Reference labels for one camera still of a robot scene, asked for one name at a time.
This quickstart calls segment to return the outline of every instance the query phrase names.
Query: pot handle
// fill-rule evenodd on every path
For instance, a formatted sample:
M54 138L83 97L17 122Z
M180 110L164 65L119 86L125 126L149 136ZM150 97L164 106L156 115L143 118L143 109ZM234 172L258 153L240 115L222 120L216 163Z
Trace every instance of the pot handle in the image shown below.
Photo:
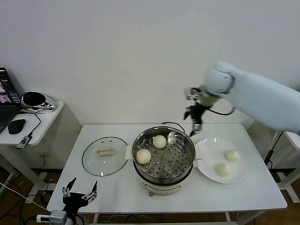
M198 145L195 145L195 160L202 159L201 149Z
M133 160L131 152L132 152L132 145L127 145L127 147L126 147L126 153L125 153L125 159L126 160Z

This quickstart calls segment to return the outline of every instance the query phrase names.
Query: glass lid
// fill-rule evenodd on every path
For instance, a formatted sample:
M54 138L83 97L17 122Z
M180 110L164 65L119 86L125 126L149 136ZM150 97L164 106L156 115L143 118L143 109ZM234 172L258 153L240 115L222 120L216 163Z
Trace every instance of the glass lid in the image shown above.
M84 169L95 176L107 176L126 163L127 144L117 137L103 137L90 144L82 156Z

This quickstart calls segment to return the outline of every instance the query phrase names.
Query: speaker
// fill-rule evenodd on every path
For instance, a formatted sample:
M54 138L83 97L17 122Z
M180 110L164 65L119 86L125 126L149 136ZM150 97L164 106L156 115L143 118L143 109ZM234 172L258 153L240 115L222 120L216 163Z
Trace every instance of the speaker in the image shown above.
M56 108L56 103L47 95L30 91L22 96L21 106L35 113L50 113Z

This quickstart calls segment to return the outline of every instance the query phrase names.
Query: laptop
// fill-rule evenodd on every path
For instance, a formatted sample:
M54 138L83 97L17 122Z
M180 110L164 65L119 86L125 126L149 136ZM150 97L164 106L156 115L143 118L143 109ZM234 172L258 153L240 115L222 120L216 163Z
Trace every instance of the laptop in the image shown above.
M21 102L5 68L0 68L0 133L20 111Z

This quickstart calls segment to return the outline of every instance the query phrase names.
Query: metal pot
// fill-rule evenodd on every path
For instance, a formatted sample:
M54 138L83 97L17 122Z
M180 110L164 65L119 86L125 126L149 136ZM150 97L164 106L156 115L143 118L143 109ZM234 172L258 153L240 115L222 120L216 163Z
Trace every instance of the metal pot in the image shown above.
M152 138L163 135L167 146L157 149ZM135 158L140 149L151 153L151 161L139 164ZM165 126L152 127L142 132L135 139L131 154L136 172L146 181L160 186L174 185L183 181L193 168L196 151L192 140L183 132Z

